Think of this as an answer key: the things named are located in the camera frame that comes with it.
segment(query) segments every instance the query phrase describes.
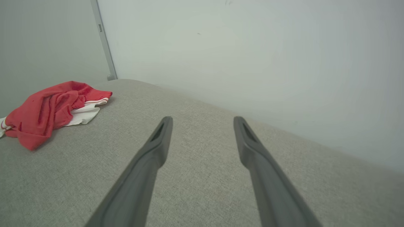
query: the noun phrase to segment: gray textured surface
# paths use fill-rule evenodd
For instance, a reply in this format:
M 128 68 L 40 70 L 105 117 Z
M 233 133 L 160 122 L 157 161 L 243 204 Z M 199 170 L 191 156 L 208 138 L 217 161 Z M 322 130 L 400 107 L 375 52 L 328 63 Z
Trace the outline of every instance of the gray textured surface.
M 164 116 L 174 120 L 148 226 L 259 226 L 232 112 L 134 80 L 87 125 L 54 131 L 31 153 L 0 139 L 0 225 L 83 226 Z M 404 177 L 247 119 L 324 226 L 402 226 Z

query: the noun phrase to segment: red cloth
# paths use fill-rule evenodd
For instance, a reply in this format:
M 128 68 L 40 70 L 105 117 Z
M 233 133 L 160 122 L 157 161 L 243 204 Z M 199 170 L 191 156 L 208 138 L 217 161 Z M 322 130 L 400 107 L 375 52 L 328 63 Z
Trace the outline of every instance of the red cloth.
M 21 145 L 33 151 L 52 135 L 52 130 L 68 124 L 72 109 L 86 101 L 110 98 L 112 92 L 95 90 L 87 84 L 69 81 L 37 92 L 11 112 L 6 125 L 9 137 L 18 137 Z

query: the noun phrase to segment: white wall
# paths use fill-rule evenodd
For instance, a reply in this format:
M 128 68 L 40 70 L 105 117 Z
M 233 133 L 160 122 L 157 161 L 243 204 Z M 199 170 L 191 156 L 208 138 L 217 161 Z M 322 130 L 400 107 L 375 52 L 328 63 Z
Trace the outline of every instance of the white wall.
M 99 0 L 119 78 L 404 172 L 404 1 Z
M 0 1 L 0 118 L 39 90 L 108 74 L 90 0 Z

